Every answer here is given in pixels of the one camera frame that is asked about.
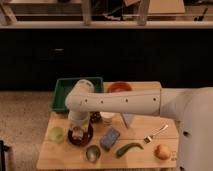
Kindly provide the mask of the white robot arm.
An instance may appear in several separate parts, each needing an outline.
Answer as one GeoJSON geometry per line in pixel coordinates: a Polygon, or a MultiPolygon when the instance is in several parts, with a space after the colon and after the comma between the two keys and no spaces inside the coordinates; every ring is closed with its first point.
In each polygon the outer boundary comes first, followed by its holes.
{"type": "Polygon", "coordinates": [[[68,93],[65,105],[74,123],[93,111],[176,120],[179,143],[175,171],[213,171],[213,87],[96,93],[93,84],[83,79],[68,93]]]}

